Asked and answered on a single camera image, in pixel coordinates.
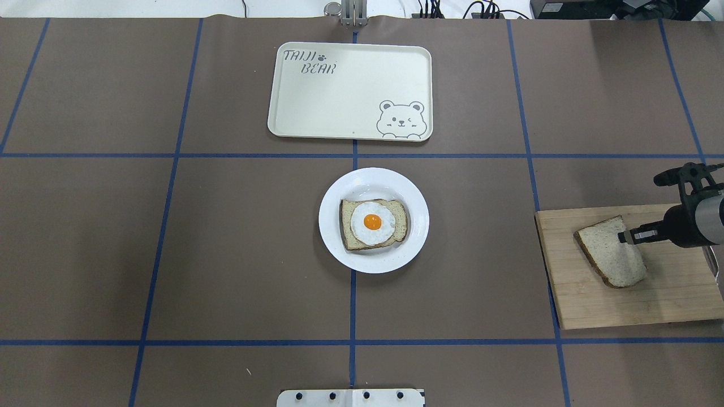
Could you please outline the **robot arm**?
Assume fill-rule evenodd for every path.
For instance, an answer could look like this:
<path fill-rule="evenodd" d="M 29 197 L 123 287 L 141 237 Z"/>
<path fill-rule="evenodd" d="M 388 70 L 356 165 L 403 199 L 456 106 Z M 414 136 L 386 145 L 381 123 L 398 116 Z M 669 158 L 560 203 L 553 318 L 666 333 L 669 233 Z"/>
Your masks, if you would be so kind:
<path fill-rule="evenodd" d="M 680 204 L 670 207 L 660 221 L 619 232 L 619 242 L 639 245 L 670 241 L 681 248 L 721 245 L 723 185 L 716 183 L 713 172 L 722 167 L 688 162 L 655 175 L 657 187 L 678 187 Z"/>

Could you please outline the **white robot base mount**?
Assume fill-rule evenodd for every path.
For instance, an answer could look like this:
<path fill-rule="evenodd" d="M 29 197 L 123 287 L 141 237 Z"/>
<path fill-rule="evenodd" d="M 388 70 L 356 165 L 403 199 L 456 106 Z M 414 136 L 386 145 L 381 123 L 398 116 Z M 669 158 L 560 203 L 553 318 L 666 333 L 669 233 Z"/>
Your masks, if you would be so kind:
<path fill-rule="evenodd" d="M 422 389 L 290 389 L 277 397 L 277 406 L 425 406 Z"/>

